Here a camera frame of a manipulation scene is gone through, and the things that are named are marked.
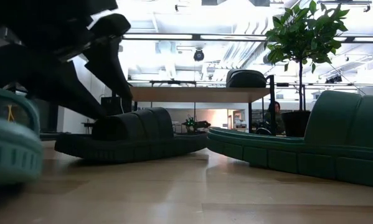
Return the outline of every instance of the black planter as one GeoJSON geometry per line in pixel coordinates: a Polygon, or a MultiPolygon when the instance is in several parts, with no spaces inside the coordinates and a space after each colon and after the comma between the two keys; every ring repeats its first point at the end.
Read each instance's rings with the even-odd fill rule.
{"type": "Polygon", "coordinates": [[[282,113],[281,118],[285,124],[286,136],[304,137],[310,114],[310,111],[282,113]]]}

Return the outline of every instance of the tree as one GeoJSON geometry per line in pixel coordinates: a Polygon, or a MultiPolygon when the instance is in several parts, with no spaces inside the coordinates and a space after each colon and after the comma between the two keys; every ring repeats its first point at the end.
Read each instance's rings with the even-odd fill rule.
{"type": "Polygon", "coordinates": [[[334,9],[321,4],[322,15],[315,19],[319,11],[316,7],[315,1],[311,1],[309,8],[300,9],[298,4],[292,9],[286,8],[280,19],[273,17],[274,28],[265,34],[264,47],[271,50],[268,60],[272,65],[287,62],[285,71],[290,61],[300,66],[300,111],[303,110],[303,65],[310,59],[313,73],[316,64],[331,63],[328,54],[335,55],[341,47],[341,42],[335,39],[339,36],[338,31],[348,31],[342,20],[349,10],[341,10],[341,4],[334,9]]]}

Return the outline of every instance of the wooden floor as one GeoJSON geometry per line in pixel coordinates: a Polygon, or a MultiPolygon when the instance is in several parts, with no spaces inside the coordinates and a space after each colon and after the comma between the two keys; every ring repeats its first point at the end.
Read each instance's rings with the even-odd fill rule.
{"type": "Polygon", "coordinates": [[[373,224],[373,188],[254,169],[202,150],[104,166],[47,147],[44,175],[0,190],[0,224],[373,224]]]}

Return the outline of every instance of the person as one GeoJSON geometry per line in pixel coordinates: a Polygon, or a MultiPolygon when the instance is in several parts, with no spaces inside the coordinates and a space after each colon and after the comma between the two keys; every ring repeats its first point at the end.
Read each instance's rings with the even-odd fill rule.
{"type": "MultiPolygon", "coordinates": [[[[272,104],[269,104],[268,111],[265,113],[264,118],[265,121],[268,123],[271,123],[271,110],[272,104]]],[[[275,101],[275,113],[276,113],[276,133],[283,133],[285,131],[285,124],[283,123],[283,120],[281,119],[280,114],[280,104],[279,102],[275,101]]]]}

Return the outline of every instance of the potted plant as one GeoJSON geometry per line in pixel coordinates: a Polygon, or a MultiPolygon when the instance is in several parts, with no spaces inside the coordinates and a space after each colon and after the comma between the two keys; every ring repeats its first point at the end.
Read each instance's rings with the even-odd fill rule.
{"type": "Polygon", "coordinates": [[[265,34],[267,41],[264,47],[270,49],[268,61],[272,65],[287,62],[285,71],[290,61],[299,65],[300,110],[283,113],[282,119],[287,136],[302,137],[310,114],[303,110],[303,65],[310,63],[311,71],[314,72],[317,64],[331,63],[328,55],[335,55],[336,50],[341,47],[341,42],[335,38],[339,36],[338,31],[347,31],[342,20],[349,10],[341,10],[340,4],[332,9],[321,4],[319,11],[315,1],[311,1],[309,8],[300,9],[296,5],[285,11],[280,18],[273,17],[274,28],[265,34]]]}

